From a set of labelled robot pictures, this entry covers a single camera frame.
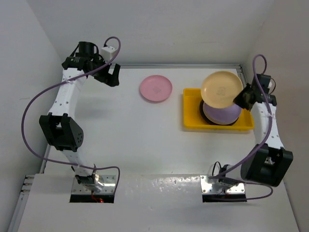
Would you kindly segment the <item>orange plate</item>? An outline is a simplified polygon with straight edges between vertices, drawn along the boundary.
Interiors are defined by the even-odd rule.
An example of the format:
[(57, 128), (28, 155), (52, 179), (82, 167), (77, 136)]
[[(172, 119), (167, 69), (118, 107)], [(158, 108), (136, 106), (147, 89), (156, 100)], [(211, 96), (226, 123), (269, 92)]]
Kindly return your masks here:
[(241, 79), (228, 71), (210, 74), (202, 82), (202, 100), (212, 108), (223, 109), (234, 105), (234, 98), (243, 90)]

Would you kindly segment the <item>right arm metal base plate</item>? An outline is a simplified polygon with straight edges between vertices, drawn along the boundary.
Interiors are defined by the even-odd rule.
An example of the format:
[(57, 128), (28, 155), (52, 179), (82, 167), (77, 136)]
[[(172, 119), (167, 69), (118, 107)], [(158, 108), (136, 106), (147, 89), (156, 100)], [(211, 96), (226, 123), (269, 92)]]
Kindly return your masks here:
[(203, 195), (245, 194), (245, 186), (243, 183), (236, 185), (225, 184), (210, 179), (210, 175), (200, 175), (200, 185)]

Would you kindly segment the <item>metal rimmed plate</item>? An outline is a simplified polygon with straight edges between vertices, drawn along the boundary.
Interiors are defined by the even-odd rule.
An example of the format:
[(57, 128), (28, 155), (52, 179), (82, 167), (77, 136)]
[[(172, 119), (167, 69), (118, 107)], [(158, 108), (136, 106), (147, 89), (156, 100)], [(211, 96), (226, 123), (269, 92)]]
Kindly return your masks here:
[(214, 122), (214, 121), (211, 121), (211, 120), (205, 115), (205, 113), (204, 113), (204, 111), (203, 111), (203, 106), (204, 106), (204, 105), (205, 105), (204, 101), (201, 100), (200, 103), (199, 103), (199, 113), (200, 113), (201, 117), (203, 118), (203, 120), (204, 120), (205, 122), (207, 122), (208, 124), (210, 124), (210, 125), (232, 126), (232, 125), (234, 125), (234, 124), (238, 121), (238, 119), (239, 119), (239, 118), (237, 118), (234, 122), (229, 123), (229, 124), (227, 124), (227, 123), (225, 123), (225, 124), (216, 123), (216, 122)]

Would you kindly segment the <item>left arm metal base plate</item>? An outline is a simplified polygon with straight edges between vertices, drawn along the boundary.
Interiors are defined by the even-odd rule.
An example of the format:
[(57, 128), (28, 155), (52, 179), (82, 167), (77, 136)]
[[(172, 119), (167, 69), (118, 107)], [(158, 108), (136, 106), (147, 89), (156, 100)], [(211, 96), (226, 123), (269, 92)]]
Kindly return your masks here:
[(75, 178), (71, 188), (73, 195), (90, 195), (92, 192), (95, 195), (113, 194), (116, 185), (115, 175), (95, 175), (95, 185), (78, 183)]

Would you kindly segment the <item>purple plate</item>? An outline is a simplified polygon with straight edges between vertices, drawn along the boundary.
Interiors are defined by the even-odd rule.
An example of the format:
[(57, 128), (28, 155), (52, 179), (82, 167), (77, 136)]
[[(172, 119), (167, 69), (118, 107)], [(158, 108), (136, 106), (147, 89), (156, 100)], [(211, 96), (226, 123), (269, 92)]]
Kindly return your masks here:
[(233, 104), (226, 108), (213, 108), (203, 103), (203, 113), (211, 122), (219, 125), (232, 124), (238, 120), (242, 109)]

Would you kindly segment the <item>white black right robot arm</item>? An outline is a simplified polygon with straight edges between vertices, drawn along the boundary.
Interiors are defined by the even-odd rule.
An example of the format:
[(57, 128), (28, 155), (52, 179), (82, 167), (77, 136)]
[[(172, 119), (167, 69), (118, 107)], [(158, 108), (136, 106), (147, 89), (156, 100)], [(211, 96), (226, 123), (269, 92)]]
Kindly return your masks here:
[(237, 95), (234, 102), (248, 109), (253, 116), (256, 145), (239, 166), (224, 165), (212, 177), (213, 182), (226, 186), (254, 182), (276, 187), (293, 161), (293, 154), (284, 148), (276, 121), (277, 100), (269, 93), (271, 76), (257, 74), (251, 84)]

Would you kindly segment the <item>pink plate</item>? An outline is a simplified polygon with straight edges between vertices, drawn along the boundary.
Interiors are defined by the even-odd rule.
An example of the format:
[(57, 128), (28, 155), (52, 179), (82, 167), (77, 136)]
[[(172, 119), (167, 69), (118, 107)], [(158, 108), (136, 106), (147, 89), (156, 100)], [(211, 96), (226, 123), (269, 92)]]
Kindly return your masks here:
[(163, 102), (171, 96), (172, 82), (162, 75), (151, 75), (140, 84), (140, 94), (150, 102)]

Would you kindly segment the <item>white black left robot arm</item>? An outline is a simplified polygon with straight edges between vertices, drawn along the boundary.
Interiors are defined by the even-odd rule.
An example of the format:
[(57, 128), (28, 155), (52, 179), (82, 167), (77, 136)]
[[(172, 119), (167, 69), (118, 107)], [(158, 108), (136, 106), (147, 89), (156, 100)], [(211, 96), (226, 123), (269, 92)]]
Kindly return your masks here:
[(103, 69), (93, 77), (110, 87), (119, 85), (120, 65), (116, 64), (112, 73), (107, 64), (115, 57), (117, 49), (104, 45), (99, 49), (90, 42), (79, 42), (73, 53), (62, 63), (62, 81), (55, 102), (45, 116), (40, 116), (39, 124), (49, 145), (68, 159), (78, 184), (92, 192), (102, 190), (103, 185), (97, 171), (89, 169), (79, 148), (84, 140), (83, 129), (75, 122), (75, 108), (82, 87), (93, 71)]

